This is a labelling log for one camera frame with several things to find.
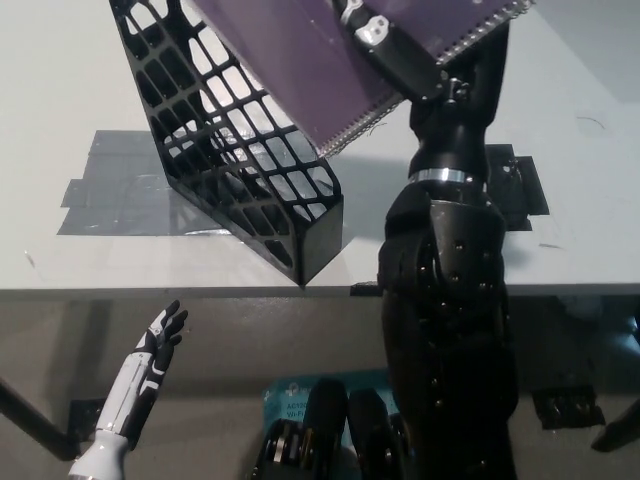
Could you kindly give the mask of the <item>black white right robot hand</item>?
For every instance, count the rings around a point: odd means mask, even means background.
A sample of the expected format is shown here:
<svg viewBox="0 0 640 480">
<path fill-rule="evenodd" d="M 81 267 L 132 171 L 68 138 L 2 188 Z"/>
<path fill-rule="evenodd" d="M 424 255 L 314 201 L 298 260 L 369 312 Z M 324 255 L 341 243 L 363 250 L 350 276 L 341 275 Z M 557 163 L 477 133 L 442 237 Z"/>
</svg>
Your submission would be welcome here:
<svg viewBox="0 0 640 480">
<path fill-rule="evenodd" d="M 411 103 L 410 171 L 487 175 L 485 133 L 501 93 L 514 1 L 334 1 L 341 27 Z"/>
</svg>

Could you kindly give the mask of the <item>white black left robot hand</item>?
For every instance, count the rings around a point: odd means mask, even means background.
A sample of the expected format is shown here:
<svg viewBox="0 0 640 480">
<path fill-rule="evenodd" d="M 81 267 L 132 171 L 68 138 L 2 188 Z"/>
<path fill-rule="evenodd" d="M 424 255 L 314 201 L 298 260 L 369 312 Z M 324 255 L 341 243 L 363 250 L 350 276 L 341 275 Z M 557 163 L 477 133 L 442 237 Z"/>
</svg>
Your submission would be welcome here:
<svg viewBox="0 0 640 480">
<path fill-rule="evenodd" d="M 181 342 L 188 311 L 175 300 L 146 328 L 112 384 L 96 424 L 127 440 L 134 450 Z"/>
</svg>

